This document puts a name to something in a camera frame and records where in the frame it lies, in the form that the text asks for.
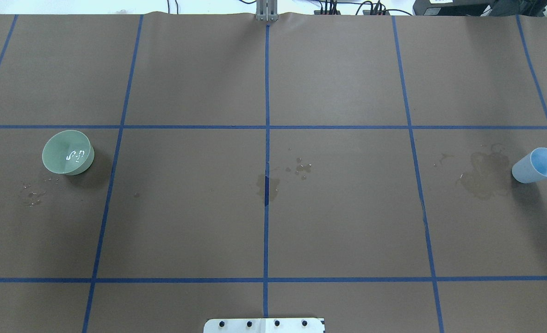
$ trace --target sticker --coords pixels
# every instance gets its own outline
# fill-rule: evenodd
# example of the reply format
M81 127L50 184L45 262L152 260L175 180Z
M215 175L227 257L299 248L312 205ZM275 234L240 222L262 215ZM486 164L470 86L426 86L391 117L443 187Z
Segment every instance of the sticker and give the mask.
M428 8L426 9L426 12L423 13L424 15L438 15L440 12L440 8Z

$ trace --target brown table surface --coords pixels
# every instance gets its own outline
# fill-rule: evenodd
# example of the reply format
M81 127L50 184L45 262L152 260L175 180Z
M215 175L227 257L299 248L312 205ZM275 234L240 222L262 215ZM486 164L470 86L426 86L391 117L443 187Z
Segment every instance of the brown table surface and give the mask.
M0 15L0 332L546 333L537 147L547 19Z

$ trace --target blue cup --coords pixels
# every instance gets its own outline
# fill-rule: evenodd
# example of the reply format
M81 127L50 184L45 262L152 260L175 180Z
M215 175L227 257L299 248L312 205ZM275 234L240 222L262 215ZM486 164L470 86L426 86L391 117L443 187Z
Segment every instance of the blue cup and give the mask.
M525 184L547 179L547 148L537 148L521 158L512 167L512 175Z

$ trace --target plastic cup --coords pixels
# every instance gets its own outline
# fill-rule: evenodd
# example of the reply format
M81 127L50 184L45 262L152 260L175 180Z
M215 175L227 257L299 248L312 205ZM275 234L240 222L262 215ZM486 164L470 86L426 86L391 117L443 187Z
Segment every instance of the plastic cup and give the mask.
M525 184L547 179L547 148L537 148L521 158L512 167L512 175Z
M65 130L47 141L41 159L52 173L72 176L89 168L94 160L94 149L84 133Z

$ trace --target cup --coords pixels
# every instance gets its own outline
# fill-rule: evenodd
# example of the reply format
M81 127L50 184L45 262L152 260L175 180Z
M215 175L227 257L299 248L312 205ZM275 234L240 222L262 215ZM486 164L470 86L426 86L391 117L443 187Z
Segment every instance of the cup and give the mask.
M84 133L65 130L47 141L41 159L45 168L52 173L72 176L90 167L94 160L94 149Z
M547 148L537 148L521 158L512 167L512 175L525 184L547 179Z

